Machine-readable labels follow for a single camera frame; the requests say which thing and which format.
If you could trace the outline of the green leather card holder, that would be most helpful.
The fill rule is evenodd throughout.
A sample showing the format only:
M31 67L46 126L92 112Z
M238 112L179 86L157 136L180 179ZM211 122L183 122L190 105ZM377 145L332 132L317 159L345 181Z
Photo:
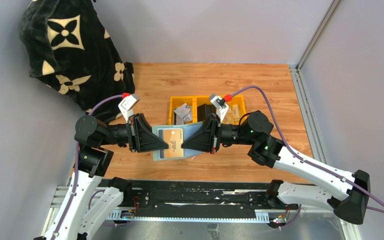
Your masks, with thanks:
M153 151L153 160L181 160L202 154L202 151L182 148L184 140L190 138L202 125L203 122L183 125L154 125L152 133L167 143L168 148Z

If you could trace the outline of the gold credit card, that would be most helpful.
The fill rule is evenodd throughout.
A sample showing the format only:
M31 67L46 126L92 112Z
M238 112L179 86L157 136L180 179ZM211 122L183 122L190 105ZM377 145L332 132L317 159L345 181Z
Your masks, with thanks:
M168 144L167 149L159 150L159 159L179 159L184 157L184 150L181 147L184 142L184 134L181 128L161 128L158 129L157 133Z

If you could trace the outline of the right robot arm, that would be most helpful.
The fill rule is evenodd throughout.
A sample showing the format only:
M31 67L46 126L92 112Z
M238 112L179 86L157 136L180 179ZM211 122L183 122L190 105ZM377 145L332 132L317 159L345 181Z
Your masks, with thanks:
M261 111L246 114L239 125L221 123L215 114L182 143L182 148L214 154L220 146L249 145L248 156L258 165L279 169L307 181L295 185L273 180L266 191L272 205L307 205L333 212L338 218L361 225L366 215L370 175L334 168L292 148L271 135L274 125Z

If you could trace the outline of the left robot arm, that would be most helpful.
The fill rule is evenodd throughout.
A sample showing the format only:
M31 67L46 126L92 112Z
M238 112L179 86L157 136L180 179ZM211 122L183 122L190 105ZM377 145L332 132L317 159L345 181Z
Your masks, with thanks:
M41 240L91 240L110 213L134 200L133 184L114 177L100 199L89 205L103 180L114 153L103 145L129 147L132 153L168 149L152 132L142 113L128 117L125 124L107 125L88 114L75 125L77 142L74 172L60 209Z

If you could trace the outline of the black cards in middle bin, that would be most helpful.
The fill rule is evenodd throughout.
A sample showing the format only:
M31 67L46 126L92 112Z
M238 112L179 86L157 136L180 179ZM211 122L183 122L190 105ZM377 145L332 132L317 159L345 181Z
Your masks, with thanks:
M202 104L197 107L197 121L203 122L207 117L216 113L216 107L212 104Z

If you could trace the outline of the beige cards in right bin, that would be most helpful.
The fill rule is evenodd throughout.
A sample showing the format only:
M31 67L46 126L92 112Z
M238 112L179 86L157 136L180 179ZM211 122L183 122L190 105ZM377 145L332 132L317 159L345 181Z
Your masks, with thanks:
M233 104L229 107L223 123L237 125L241 117L242 115L240 106L238 104Z

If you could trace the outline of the silver cards in left bin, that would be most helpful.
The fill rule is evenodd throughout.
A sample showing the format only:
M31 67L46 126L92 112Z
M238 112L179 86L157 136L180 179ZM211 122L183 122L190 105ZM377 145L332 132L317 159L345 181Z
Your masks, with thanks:
M176 108L174 111L174 124L183 125L190 124L193 122L193 110L190 105L183 103L181 106Z

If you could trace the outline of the right yellow plastic bin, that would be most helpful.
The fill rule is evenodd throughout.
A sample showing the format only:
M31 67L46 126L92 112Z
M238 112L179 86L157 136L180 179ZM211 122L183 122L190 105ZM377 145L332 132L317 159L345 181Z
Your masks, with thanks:
M223 124L238 125L241 117L247 113L243 95L237 95L228 103L229 109L222 121Z

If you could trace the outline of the yellow plastic bin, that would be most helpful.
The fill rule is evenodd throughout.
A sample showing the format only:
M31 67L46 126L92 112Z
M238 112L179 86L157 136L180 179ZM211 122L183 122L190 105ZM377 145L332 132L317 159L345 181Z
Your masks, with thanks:
M194 96L171 96L168 123L182 125L197 123L197 100Z
M211 103L209 96L196 96L196 118L203 122L211 114L216 114L217 109Z
M229 109L222 121L223 124L238 125L241 117L247 113L243 95L237 95L228 103Z

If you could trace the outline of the middle yellow plastic bin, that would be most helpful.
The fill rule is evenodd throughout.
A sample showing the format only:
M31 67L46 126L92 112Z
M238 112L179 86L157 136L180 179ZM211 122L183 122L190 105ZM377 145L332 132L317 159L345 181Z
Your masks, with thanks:
M217 109L211 103L209 96L196 96L196 118L203 122L211 114L216 114Z

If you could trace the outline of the left yellow plastic bin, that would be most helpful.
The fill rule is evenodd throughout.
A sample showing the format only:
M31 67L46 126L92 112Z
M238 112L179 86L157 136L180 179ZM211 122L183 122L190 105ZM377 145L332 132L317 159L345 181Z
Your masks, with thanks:
M197 123L197 100L194 96L171 96L168 123L182 125Z

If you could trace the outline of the black floral patterned blanket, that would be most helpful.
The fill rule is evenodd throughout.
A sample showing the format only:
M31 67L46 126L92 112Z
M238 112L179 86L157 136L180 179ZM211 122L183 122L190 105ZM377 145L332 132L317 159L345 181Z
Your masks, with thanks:
M104 123L121 116L118 95L135 92L134 67L121 59L91 0L33 0L18 24L29 76Z

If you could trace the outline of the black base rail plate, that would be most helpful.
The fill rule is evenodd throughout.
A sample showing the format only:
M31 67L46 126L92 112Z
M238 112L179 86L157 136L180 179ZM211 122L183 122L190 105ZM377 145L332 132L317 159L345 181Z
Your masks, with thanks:
M132 180L138 217L251 219L257 210L283 213L287 206L266 197L268 183Z

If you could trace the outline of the aluminium frame rail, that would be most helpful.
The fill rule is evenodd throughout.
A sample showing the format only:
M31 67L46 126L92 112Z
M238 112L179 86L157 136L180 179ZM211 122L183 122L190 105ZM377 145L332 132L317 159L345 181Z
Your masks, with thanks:
M318 135L318 130L316 127L316 121L314 117L314 111L311 106L309 95L307 91L307 87L305 86L304 82L304 76L302 74L302 69L306 65L307 61L309 60L313 50L315 49L316 45L318 44L320 38L322 37L323 33L325 32L328 24L330 23L332 17L334 16L338 6L342 3L341 0L332 0L323 15L322 20L318 24L314 34L312 35L309 43L307 44L306 48L304 49L303 54L299 58L299 61L297 64L290 64L289 70L292 77L292 82L294 85L294 89L296 92L298 105L301 110L301 114L304 121L304 126L307 132L309 145L313 151L316 150L316 148L320 145L320 138Z

